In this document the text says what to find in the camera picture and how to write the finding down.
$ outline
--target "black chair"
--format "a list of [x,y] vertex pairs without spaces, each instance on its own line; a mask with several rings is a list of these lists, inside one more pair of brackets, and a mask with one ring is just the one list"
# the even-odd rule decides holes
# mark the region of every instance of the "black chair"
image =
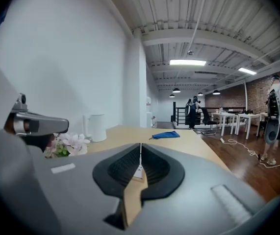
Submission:
[[[204,118],[203,118],[203,123],[204,123],[205,125],[209,125],[210,128],[209,128],[209,131],[205,131],[205,130],[204,130],[204,131],[201,131],[201,133],[202,133],[203,135],[206,135],[206,136],[215,135],[216,132],[217,132],[217,122],[211,121],[211,120],[210,120],[210,117],[209,117],[207,108],[203,108],[203,107],[202,107],[202,112],[203,112],[203,116],[204,116]],[[213,125],[213,124],[216,124],[216,131],[215,131],[215,133],[212,132],[212,125]]]

